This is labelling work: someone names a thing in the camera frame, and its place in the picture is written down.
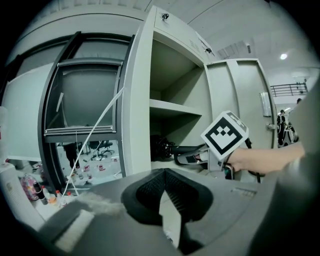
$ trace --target black railing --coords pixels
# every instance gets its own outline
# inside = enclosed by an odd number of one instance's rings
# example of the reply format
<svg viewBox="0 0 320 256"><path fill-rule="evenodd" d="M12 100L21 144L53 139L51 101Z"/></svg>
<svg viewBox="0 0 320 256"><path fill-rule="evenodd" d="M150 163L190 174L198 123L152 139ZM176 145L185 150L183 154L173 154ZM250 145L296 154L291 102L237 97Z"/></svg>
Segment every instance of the black railing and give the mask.
<svg viewBox="0 0 320 256"><path fill-rule="evenodd" d="M273 97L306 95L308 88L305 82L271 85Z"/></svg>

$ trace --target black and white marker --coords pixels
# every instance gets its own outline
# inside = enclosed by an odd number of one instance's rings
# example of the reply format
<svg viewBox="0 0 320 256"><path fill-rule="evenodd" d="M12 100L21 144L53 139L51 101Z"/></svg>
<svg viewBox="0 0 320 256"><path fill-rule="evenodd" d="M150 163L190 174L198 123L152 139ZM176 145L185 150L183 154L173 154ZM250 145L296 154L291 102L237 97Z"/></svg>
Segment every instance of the black and white marker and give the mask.
<svg viewBox="0 0 320 256"><path fill-rule="evenodd" d="M224 111L201 134L201 137L221 161L249 137L249 129L234 113Z"/></svg>

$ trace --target forearm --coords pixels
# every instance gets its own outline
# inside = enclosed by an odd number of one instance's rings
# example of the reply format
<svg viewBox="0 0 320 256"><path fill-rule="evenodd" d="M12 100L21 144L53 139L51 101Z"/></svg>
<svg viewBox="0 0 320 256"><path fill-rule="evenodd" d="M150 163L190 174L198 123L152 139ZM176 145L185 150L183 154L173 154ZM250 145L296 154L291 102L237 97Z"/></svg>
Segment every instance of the forearm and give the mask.
<svg viewBox="0 0 320 256"><path fill-rule="evenodd" d="M280 171L289 162L305 154L301 143L295 143L277 149L238 148L231 155L229 162L236 171L249 170L257 173Z"/></svg>

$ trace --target open cabinet door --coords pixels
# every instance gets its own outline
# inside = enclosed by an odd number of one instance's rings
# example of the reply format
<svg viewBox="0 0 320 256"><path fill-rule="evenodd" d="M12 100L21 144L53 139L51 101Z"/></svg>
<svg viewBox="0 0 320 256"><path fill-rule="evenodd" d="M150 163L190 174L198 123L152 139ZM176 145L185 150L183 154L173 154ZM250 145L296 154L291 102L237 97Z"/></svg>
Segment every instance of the open cabinet door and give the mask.
<svg viewBox="0 0 320 256"><path fill-rule="evenodd" d="M277 148L276 107L257 59L230 59L204 66L215 119L222 111L235 113L248 127L252 148Z"/></svg>
<svg viewBox="0 0 320 256"><path fill-rule="evenodd" d="M125 70L122 100L122 144L126 175L151 170L150 70L154 24L153 6L135 35Z"/></svg>

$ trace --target white floor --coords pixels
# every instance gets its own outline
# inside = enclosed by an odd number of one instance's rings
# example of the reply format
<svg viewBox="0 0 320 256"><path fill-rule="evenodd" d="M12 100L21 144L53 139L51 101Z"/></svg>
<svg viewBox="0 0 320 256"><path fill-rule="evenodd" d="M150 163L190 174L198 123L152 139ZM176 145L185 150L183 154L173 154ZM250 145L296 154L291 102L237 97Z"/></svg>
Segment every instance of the white floor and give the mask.
<svg viewBox="0 0 320 256"><path fill-rule="evenodd" d="M88 146L83 150L85 154L81 154L79 157L80 170L77 170L75 185L85 185L86 182L97 185L122 178L117 141L110 140L110 142L113 144L110 146L109 150L114 152L106 152L102 159L97 156L90 160L94 150L90 149L91 152L89 152ZM66 152L62 146L58 146L57 151L63 174L64 176L69 176L71 167ZM89 171L84 171L85 166L89 166Z"/></svg>

